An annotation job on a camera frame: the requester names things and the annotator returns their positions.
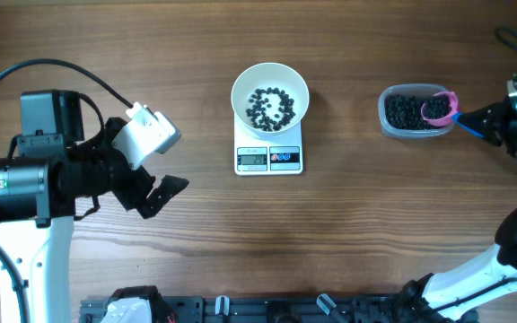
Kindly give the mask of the pink scoop with blue handle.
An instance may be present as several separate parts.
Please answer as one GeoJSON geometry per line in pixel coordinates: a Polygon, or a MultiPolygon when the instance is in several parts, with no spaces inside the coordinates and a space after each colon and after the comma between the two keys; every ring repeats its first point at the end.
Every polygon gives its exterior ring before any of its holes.
{"type": "Polygon", "coordinates": [[[430,105],[427,101],[425,101],[420,109],[422,119],[434,127],[446,127],[450,124],[459,125],[462,129],[471,133],[472,135],[482,138],[483,136],[476,130],[464,125],[459,121],[459,117],[462,115],[460,111],[460,104],[458,96],[455,92],[437,92],[433,95],[433,98],[437,97],[446,97],[448,99],[447,107],[449,109],[448,113],[440,118],[429,118],[425,113],[430,108],[430,105]]]}

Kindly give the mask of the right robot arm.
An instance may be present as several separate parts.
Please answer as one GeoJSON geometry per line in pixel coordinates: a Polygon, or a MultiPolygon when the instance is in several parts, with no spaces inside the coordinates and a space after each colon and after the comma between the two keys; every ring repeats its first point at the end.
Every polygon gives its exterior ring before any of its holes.
{"type": "MultiPolygon", "coordinates": [[[[490,144],[517,151],[517,109],[507,98],[453,120],[490,144]]],[[[517,292],[517,208],[498,227],[494,244],[451,271],[408,282],[390,307],[396,322],[458,322],[470,310],[517,292]]]]}

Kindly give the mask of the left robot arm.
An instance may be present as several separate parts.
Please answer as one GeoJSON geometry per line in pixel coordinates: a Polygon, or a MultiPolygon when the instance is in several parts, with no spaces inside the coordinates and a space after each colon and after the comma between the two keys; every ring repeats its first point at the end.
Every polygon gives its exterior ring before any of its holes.
{"type": "Polygon", "coordinates": [[[123,118],[105,118],[91,139],[73,91],[25,92],[22,131],[0,158],[0,304],[5,322],[68,322],[72,318],[69,252],[75,202],[111,193],[145,219],[187,185],[145,169],[180,131],[162,113],[136,103],[123,118]]]}

